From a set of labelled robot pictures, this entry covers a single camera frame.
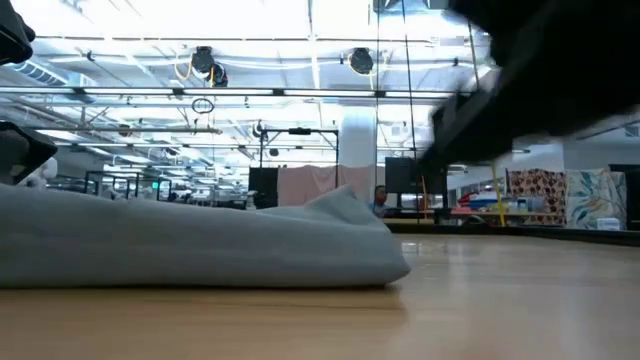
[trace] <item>ceiling light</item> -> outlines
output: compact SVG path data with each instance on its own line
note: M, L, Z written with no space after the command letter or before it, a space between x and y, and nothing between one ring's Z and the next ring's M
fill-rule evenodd
M133 156L133 155L118 155L119 158L126 160L126 161L131 161L131 162L135 162L135 163L139 163L139 164L148 164L150 162L152 162L151 160L142 157L142 156Z
M452 92L433 91L387 91L387 97L393 98L414 98L414 99L447 99L453 95Z
M189 176L189 173L184 170L169 170L167 172L175 176Z
M271 89L222 89L222 88L199 88L184 89L185 95L238 95L238 96L261 96L273 95Z
M131 144L133 147L146 147L146 148L156 148L156 147L172 147L172 146L182 146L181 144L147 144L147 143L143 143L143 144Z
M73 88L33 87L33 86L0 86L2 94L74 94Z
M285 90L288 96L373 97L375 91L362 90Z
M94 148L94 147L88 147L88 148L87 148L87 150L89 150L89 151L91 151L91 152L93 152L93 153L96 153L96 154L98 154L98 155L103 155L103 156L112 156L112 154L111 154L111 153L106 152L106 151L104 151L104 150L102 150L102 149Z
M85 138L78 136L76 134L72 134L68 131L60 131L60 130L36 130L42 135L47 135L52 138L60 139L60 140L69 140L69 141L82 141L86 140Z
M97 147L127 147L127 144L119 143L79 143L79 146L97 146Z
M173 95L171 88L84 88L90 95Z

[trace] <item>table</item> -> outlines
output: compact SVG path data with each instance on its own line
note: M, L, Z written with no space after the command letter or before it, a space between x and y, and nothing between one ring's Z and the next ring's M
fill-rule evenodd
M640 250L399 236L386 289L0 291L0 358L637 359Z

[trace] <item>support column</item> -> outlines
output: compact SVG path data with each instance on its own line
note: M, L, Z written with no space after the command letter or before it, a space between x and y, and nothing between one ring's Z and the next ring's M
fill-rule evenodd
M376 112L370 107L345 107L340 124L338 163L365 167L376 163Z
M372 107L345 107L340 124L338 163L345 168L368 168L366 179L359 179L354 189L360 200L371 202L376 186L376 112ZM354 179L340 176L341 181Z

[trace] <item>gray cloth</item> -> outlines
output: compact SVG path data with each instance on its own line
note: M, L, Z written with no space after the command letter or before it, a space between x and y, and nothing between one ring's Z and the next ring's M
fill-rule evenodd
M261 211L0 185L0 287L383 285L400 244L350 187Z

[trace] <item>black cable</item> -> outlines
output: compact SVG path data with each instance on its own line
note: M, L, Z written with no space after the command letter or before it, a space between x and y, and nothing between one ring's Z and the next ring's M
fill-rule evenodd
M409 81L409 109L411 110L411 140L413 143L413 161L414 166L418 169L418 149L416 148L416 128L413 119L413 88L411 87L411 62L409 61L409 34L407 34L407 12L402 0L402 24L404 25L404 49L407 55L407 79ZM418 201L419 191L416 189L416 213L418 214L418 224L420 223L420 202Z
M380 9L380 3L382 2L382 0L377 0L378 1L378 9ZM378 14L377 14L377 38L376 38L376 64L378 64L378 68L376 69L376 124L375 124L375 129L374 129L374 149L375 149L375 154L374 154L374 160L373 160L373 183L375 184L375 187L378 187L378 126L380 123L380 119L379 119L379 105L380 105L380 96L379 96L379 91L380 91L380 13L381 11L378 10ZM373 202L375 203L375 190L373 193Z

